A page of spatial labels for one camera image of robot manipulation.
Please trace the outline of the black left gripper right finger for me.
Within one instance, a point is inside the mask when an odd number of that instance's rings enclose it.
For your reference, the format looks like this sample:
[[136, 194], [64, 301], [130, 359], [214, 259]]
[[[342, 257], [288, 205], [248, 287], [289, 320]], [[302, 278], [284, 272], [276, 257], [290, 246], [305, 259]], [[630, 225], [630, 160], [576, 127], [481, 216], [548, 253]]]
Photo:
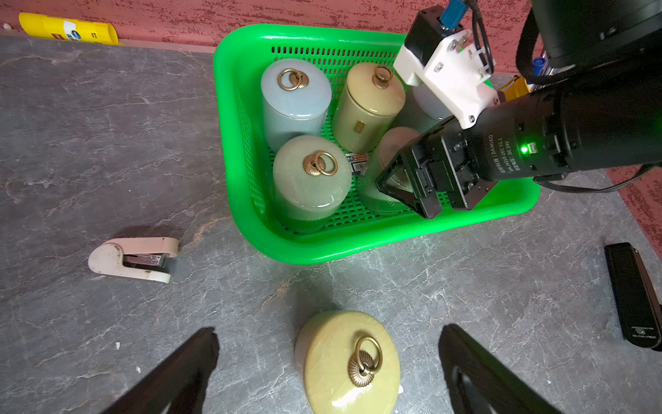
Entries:
[[439, 355], [455, 413], [557, 413], [457, 324], [441, 331]]

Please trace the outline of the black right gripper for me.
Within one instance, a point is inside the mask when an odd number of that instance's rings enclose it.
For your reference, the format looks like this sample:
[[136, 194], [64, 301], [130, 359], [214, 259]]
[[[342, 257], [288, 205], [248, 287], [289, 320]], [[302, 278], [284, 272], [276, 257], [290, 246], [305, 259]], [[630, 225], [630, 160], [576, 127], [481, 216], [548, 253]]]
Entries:
[[[567, 131], [574, 96], [548, 87], [486, 109], [470, 129], [451, 117], [408, 146], [408, 176], [400, 167], [387, 184], [408, 194], [408, 207], [432, 219], [441, 213], [438, 193], [454, 210], [472, 210], [496, 183], [512, 179], [565, 179], [574, 170]], [[377, 159], [378, 178], [388, 162]], [[378, 210], [406, 210], [377, 191]]]

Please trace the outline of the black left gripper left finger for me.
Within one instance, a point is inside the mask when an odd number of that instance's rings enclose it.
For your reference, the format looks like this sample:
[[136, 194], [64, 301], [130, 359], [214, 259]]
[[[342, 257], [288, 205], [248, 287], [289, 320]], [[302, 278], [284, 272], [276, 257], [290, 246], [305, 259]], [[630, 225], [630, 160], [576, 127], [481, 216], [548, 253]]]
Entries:
[[104, 411], [201, 413], [218, 357], [219, 341], [215, 329], [199, 329]]

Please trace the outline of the green tea canister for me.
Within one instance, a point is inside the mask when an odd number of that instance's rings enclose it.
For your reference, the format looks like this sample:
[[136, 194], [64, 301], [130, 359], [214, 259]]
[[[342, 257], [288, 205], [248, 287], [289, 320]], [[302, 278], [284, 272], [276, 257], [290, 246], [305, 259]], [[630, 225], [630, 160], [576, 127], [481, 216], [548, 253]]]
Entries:
[[322, 229], [352, 186], [344, 152], [319, 136], [298, 136], [277, 152], [273, 164], [275, 209], [284, 227], [296, 233]]
[[403, 203], [379, 191], [376, 179], [384, 172], [398, 151], [418, 136], [420, 136], [419, 132], [412, 128], [390, 129], [370, 156], [367, 172], [358, 178], [356, 188], [360, 202], [372, 213], [390, 216], [406, 210]]

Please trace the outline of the beige tea canister back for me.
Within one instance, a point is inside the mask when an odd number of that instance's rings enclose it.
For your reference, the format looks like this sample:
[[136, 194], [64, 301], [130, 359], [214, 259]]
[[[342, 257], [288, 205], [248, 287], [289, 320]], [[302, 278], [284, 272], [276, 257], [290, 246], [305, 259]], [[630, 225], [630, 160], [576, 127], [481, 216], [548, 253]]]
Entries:
[[334, 114], [334, 139], [350, 153], [369, 153], [379, 145], [405, 101], [403, 85], [389, 67], [368, 62], [355, 65]]

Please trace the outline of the beige tea canister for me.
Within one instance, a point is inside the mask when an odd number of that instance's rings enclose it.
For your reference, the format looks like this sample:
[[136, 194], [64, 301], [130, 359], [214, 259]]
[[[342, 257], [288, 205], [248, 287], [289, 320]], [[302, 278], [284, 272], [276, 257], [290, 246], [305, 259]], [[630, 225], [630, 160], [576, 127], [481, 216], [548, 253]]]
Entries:
[[392, 413], [401, 366], [389, 332], [374, 317], [328, 310], [300, 331], [295, 362], [315, 413]]
[[379, 145], [405, 101], [403, 85], [389, 67], [368, 62], [355, 65], [334, 114], [334, 139], [350, 153], [369, 153]]

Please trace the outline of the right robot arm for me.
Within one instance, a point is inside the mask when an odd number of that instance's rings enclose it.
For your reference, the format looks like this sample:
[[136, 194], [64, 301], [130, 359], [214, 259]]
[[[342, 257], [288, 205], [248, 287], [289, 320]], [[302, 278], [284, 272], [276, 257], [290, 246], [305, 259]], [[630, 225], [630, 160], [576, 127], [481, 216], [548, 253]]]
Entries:
[[534, 91], [501, 102], [478, 4], [421, 10], [394, 66], [452, 115], [398, 151], [379, 191], [433, 219], [440, 193], [472, 210], [502, 181], [568, 193], [570, 173], [660, 166], [660, 2], [534, 1], [515, 63]]

